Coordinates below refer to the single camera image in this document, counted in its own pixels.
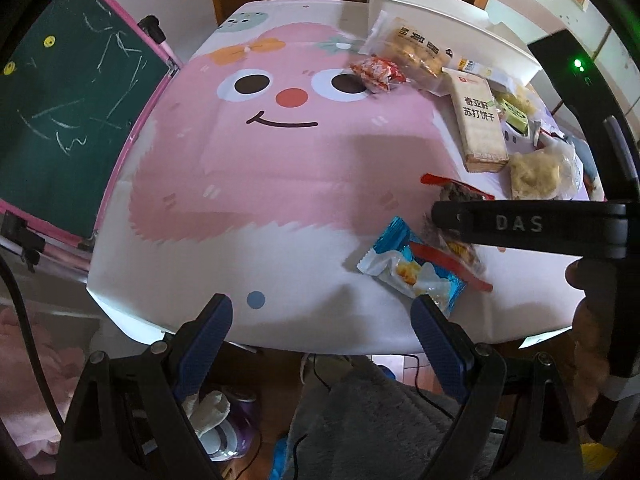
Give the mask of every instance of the cartoon smile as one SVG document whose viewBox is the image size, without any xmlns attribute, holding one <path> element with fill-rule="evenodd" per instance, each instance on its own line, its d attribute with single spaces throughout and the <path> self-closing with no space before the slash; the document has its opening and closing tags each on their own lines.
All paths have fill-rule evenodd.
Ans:
<svg viewBox="0 0 640 480">
<path fill-rule="evenodd" d="M 249 119 L 246 123 L 247 124 L 251 124 L 254 121 L 256 123 L 260 123 L 260 124 L 264 124 L 265 126 L 277 126 L 279 128 L 309 128 L 312 126 L 318 126 L 318 123 L 316 122 L 312 122 L 312 123 L 274 123 L 273 121 L 268 121 L 266 119 L 263 119 L 262 116 L 264 115 L 264 110 L 258 112 L 257 114 L 255 114 L 251 119 Z"/>
</svg>

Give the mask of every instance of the pink ruffled fabric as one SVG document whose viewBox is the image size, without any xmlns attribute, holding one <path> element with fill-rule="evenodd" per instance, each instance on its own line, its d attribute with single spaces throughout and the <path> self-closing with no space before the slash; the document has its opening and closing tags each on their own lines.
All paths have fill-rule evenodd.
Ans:
<svg viewBox="0 0 640 480">
<path fill-rule="evenodd" d="M 32 321 L 40 362 L 63 418 L 84 367 L 79 348 L 51 346 L 49 332 Z M 55 470 L 60 433 L 40 395 L 13 309 L 0 311 L 0 417 L 20 451 L 39 474 Z"/>
</svg>

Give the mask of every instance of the red cartoon nose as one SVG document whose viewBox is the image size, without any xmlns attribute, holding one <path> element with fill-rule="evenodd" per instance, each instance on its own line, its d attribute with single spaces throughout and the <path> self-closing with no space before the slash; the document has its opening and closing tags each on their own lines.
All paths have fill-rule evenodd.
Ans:
<svg viewBox="0 0 640 480">
<path fill-rule="evenodd" d="M 302 106 L 309 99 L 309 95 L 302 88 L 287 88 L 276 95 L 276 102 L 285 108 Z"/>
</svg>

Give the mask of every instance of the cartoon eye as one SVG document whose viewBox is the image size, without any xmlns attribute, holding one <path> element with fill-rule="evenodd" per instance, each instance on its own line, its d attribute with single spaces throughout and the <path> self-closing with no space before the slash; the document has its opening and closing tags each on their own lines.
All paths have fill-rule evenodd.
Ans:
<svg viewBox="0 0 640 480">
<path fill-rule="evenodd" d="M 359 101 L 369 95 L 360 78 L 348 68 L 322 70 L 311 78 L 311 86 L 331 101 Z"/>
<path fill-rule="evenodd" d="M 247 101 L 264 94 L 273 82 L 273 75 L 258 68 L 243 68 L 227 77 L 218 86 L 218 97 L 225 101 Z"/>
</svg>

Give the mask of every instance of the blue gripper pad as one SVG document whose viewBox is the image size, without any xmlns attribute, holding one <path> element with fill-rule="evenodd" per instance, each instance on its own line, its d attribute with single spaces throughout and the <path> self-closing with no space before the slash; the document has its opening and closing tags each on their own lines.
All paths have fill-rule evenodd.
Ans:
<svg viewBox="0 0 640 480">
<path fill-rule="evenodd" d="M 475 358 L 466 341 L 453 323 L 447 321 L 433 300 L 423 294 L 411 306 L 411 326 L 424 349 L 445 394 L 460 404 L 469 394 L 466 374 L 474 366 Z"/>
<path fill-rule="evenodd" d="M 232 321 L 231 300 L 215 294 L 198 317 L 180 327 L 172 339 L 168 367 L 178 403 L 199 391 Z"/>
</svg>

